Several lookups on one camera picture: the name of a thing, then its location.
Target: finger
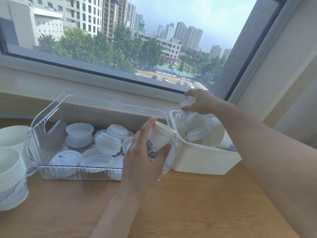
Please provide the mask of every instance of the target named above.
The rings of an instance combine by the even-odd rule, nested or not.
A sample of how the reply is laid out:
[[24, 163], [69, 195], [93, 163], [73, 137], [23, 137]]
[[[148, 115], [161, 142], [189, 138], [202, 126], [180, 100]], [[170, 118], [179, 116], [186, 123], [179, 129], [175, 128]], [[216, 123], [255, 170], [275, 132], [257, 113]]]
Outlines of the finger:
[[193, 103], [193, 104], [191, 104], [191, 105], [184, 106], [184, 107], [182, 107], [181, 109], [182, 109], [183, 111], [186, 111], [186, 112], [192, 112], [193, 109], [194, 109], [194, 105], [195, 105], [195, 103]]
[[185, 96], [192, 96], [192, 97], [195, 97], [195, 93], [196, 93], [196, 89], [189, 89], [188, 91], [186, 91], [184, 93]]
[[160, 172], [164, 168], [164, 163], [171, 150], [171, 147], [172, 147], [171, 144], [164, 145], [162, 148], [160, 148], [158, 156], [155, 158], [155, 161], [154, 161], [155, 169], [158, 169]]
[[153, 127], [157, 120], [157, 117], [152, 117], [146, 121], [146, 123], [140, 129], [140, 133], [138, 136], [137, 144], [143, 145], [146, 144], [147, 137], [149, 136], [149, 131]]
[[137, 143], [139, 133], [140, 133], [140, 131], [138, 131], [138, 132], [135, 133], [135, 136], [133, 137], [133, 139], [132, 139], [132, 141], [131, 141], [130, 147], [134, 147], [135, 144]]

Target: sky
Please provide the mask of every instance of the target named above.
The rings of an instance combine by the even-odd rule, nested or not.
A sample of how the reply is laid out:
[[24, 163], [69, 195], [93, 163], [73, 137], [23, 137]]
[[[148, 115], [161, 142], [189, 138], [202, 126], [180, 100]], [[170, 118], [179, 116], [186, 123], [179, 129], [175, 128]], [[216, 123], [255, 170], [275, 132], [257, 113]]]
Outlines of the sky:
[[146, 32], [154, 34], [159, 24], [164, 27], [182, 21], [187, 27], [202, 29], [199, 47], [209, 52], [220, 45], [222, 52], [232, 48], [256, 0], [128, 0], [146, 21]]

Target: stack of paper cups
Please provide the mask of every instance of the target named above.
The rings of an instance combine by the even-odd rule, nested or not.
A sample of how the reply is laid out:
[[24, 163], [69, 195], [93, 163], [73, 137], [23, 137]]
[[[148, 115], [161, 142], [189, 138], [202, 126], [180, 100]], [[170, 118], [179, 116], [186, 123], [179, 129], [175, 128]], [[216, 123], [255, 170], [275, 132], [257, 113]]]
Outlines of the stack of paper cups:
[[0, 129], [0, 148], [12, 148], [20, 152], [26, 166], [26, 177], [36, 172], [36, 167], [26, 156], [28, 126], [11, 126]]
[[20, 153], [0, 148], [0, 211], [13, 209], [28, 196], [26, 167]]
[[175, 136], [175, 130], [156, 121], [154, 126], [150, 129], [149, 136], [147, 138], [146, 145], [148, 156], [155, 159], [159, 154], [159, 149], [165, 144], [171, 143]]

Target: clear plastic storage bin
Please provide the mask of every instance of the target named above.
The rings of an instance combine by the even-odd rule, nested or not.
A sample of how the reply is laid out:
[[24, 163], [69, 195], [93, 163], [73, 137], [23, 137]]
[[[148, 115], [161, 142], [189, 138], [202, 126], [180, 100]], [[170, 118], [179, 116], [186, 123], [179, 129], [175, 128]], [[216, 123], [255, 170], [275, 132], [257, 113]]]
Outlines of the clear plastic storage bin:
[[224, 175], [234, 167], [241, 157], [237, 152], [189, 143], [182, 137], [176, 127], [175, 115], [180, 112], [170, 112], [171, 123], [177, 132], [177, 157], [172, 169], [180, 172]]
[[[91, 124], [95, 132], [105, 129], [111, 124], [119, 124], [132, 131], [140, 130], [142, 125], [153, 116], [158, 121], [169, 125], [169, 112], [166, 108], [144, 103], [146, 108], [139, 105], [123, 104], [115, 102], [113, 97], [98, 97], [97, 95], [68, 90], [60, 95], [54, 102], [45, 108], [33, 120], [26, 143], [28, 158], [36, 165], [44, 179], [61, 179], [63, 174], [72, 173], [73, 175], [64, 177], [69, 180], [112, 180], [115, 177], [114, 170], [120, 168], [100, 168], [102, 172], [90, 173], [86, 169], [91, 167], [81, 166], [53, 166], [49, 165], [50, 160], [64, 150], [75, 150], [83, 153], [92, 148], [93, 143], [85, 148], [70, 148], [66, 145], [66, 127], [73, 123]], [[55, 121], [56, 124], [50, 130], [46, 127], [47, 121]], [[166, 159], [164, 170], [159, 179], [170, 170], [176, 157], [176, 139], [172, 142], [172, 148]]]

